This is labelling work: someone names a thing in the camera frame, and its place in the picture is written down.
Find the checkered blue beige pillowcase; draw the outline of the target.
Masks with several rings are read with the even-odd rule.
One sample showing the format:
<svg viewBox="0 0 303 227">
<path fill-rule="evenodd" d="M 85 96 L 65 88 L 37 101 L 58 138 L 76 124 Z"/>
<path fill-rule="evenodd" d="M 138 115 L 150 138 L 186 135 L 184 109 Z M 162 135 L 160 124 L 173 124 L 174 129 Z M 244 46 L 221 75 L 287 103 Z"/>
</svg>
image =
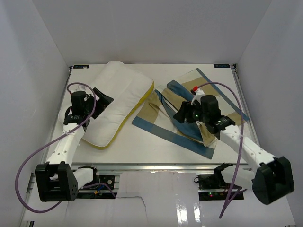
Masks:
<svg viewBox="0 0 303 227">
<path fill-rule="evenodd" d="M 183 101 L 191 101 L 191 90 L 199 85 L 206 95 L 216 97 L 221 114 L 237 125 L 249 121 L 238 105 L 230 100 L 216 84 L 199 69 L 192 70 L 164 86 L 158 86 L 144 103 L 132 124 L 162 139 L 186 148 L 208 159 L 213 157 L 216 137 L 203 123 L 179 123 L 173 118 Z"/>
</svg>

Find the white pillow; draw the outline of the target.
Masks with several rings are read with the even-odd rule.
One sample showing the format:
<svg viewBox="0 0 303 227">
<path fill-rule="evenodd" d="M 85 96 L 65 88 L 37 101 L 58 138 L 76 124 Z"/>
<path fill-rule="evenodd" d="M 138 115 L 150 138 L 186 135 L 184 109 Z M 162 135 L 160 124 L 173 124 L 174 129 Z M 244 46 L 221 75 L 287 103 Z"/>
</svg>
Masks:
<svg viewBox="0 0 303 227">
<path fill-rule="evenodd" d="M 90 124 L 83 140 L 98 149 L 107 149 L 126 120 L 144 102 L 154 88 L 153 79 L 120 61 L 110 61 L 87 83 L 113 98 L 113 102 Z"/>
</svg>

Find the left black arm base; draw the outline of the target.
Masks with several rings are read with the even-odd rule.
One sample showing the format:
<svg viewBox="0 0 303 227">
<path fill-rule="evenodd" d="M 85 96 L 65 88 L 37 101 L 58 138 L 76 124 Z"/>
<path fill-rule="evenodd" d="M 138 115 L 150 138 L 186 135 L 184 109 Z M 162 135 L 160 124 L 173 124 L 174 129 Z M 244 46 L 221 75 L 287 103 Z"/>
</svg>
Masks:
<svg viewBox="0 0 303 227">
<path fill-rule="evenodd" d="M 110 193 L 115 188 L 114 175 L 102 175 L 95 166 L 82 166 L 73 172 L 78 182 L 78 190 L 94 190 L 99 193 L 107 190 Z"/>
</svg>

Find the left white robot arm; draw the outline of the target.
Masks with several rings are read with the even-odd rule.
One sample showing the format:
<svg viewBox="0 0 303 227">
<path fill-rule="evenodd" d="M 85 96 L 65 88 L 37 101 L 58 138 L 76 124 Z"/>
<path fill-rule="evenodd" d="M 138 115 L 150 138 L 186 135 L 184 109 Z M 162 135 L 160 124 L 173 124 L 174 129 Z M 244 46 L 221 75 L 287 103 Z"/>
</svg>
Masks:
<svg viewBox="0 0 303 227">
<path fill-rule="evenodd" d="M 37 165 L 35 176 L 40 200 L 74 201 L 82 188 L 94 189 L 99 186 L 100 177 L 93 166 L 72 170 L 71 164 L 80 140 L 90 123 L 113 102 L 97 88 L 92 94 L 84 90 L 70 92 L 71 106 L 64 114 L 62 138 L 52 155 L 44 164 Z"/>
</svg>

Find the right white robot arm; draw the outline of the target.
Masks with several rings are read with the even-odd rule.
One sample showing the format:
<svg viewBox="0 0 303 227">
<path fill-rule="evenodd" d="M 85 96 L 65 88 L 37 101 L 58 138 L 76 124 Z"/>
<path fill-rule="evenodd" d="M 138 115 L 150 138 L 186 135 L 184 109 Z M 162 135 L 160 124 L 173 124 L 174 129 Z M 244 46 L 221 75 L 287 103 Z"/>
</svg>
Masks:
<svg viewBox="0 0 303 227">
<path fill-rule="evenodd" d="M 251 171 L 242 170 L 233 164 L 223 163 L 207 178 L 209 183 L 221 189 L 234 184 L 252 190 L 265 205 L 294 191 L 290 161 L 286 157 L 275 157 L 248 137 L 243 137 L 235 122 L 221 114 L 215 96 L 198 95 L 191 102 L 182 102 L 173 117 L 179 123 L 204 123 L 212 135 L 240 154 L 251 168 Z"/>
</svg>

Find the left blue corner label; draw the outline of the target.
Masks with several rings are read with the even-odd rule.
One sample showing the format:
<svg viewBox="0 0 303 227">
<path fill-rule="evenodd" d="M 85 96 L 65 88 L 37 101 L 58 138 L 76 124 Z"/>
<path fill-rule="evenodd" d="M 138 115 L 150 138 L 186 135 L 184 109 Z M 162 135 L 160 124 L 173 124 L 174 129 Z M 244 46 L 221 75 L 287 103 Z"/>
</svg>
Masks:
<svg viewBox="0 0 303 227">
<path fill-rule="evenodd" d="M 73 65 L 73 69 L 88 69 L 89 65 Z"/>
</svg>

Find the blue corner label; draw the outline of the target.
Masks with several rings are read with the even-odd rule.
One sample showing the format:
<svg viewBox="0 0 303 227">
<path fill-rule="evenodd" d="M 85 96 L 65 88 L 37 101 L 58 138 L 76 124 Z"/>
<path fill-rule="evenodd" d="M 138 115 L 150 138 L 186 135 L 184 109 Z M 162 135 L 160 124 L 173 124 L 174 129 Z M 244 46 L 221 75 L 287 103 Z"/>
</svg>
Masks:
<svg viewBox="0 0 303 227">
<path fill-rule="evenodd" d="M 229 64 L 214 64 L 215 68 L 230 68 Z"/>
<path fill-rule="evenodd" d="M 73 69 L 88 69 L 89 65 L 73 65 Z"/>
</svg>

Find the right blue corner label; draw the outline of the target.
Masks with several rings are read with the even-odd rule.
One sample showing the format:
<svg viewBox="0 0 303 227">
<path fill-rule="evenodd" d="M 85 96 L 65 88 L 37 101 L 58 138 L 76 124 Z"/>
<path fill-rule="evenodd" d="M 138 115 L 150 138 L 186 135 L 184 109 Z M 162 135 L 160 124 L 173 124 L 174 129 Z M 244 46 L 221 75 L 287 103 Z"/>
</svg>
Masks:
<svg viewBox="0 0 303 227">
<path fill-rule="evenodd" d="M 230 68 L 229 64 L 214 64 L 215 68 Z"/>
</svg>

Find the aluminium frame rail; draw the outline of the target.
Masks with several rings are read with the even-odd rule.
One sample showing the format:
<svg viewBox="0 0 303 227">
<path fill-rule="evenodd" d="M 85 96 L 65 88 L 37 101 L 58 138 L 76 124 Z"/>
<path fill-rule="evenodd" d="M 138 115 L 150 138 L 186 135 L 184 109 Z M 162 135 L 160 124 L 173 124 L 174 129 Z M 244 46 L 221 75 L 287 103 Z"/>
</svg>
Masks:
<svg viewBox="0 0 303 227">
<path fill-rule="evenodd" d="M 248 121 L 248 125 L 249 125 L 249 131 L 250 131 L 250 134 L 252 136 L 252 140 L 257 144 L 257 145 L 260 145 L 259 143 L 259 139 L 258 139 L 258 136 L 256 134 L 256 131 L 255 131 L 255 128 L 254 128 L 254 125 L 253 125 L 253 122 L 252 122 L 252 118 L 251 118 L 251 115 L 250 115 L 250 112 L 249 112 L 249 109 L 248 109 L 248 105 L 246 103 L 246 100 L 245 100 L 245 97 L 244 97 L 244 93 L 242 91 L 242 87 L 241 87 L 241 84 L 240 84 L 240 78 L 239 78 L 239 75 L 237 73 L 237 64 L 232 64 L 231 65 L 231 70 L 232 70 L 232 74 L 234 76 L 234 80 L 235 80 L 235 84 L 236 84 L 236 87 L 237 87 L 237 90 L 238 90 L 238 93 L 240 95 L 240 99 L 241 99 L 241 103 L 242 103 L 242 108 L 243 108 L 243 111 L 244 113 L 249 117 L 249 121 Z"/>
</svg>

